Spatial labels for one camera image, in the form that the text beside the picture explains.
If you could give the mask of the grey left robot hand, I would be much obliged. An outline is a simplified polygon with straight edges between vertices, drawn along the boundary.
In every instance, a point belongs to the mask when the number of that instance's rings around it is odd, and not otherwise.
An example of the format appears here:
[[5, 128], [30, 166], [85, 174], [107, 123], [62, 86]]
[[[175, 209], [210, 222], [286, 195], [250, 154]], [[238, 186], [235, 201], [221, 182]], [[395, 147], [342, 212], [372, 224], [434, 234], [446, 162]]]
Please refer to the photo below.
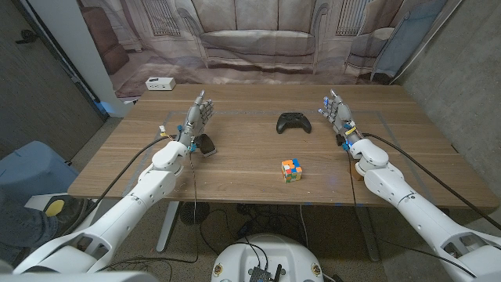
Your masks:
[[190, 146], [192, 141], [204, 133], [204, 127], [213, 115], [214, 104], [211, 99], [204, 99], [205, 91], [202, 90], [189, 108], [177, 141], [185, 146]]

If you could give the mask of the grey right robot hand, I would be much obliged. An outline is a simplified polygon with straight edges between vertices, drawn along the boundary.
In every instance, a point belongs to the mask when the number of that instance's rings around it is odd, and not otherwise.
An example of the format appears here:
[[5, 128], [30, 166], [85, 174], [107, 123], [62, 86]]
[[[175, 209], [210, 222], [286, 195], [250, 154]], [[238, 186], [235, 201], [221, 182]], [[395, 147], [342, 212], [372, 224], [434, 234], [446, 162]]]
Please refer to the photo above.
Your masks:
[[323, 107], [318, 112], [333, 126], [338, 146], [348, 150], [362, 139], [349, 106], [333, 89], [330, 90], [330, 96], [323, 98]]

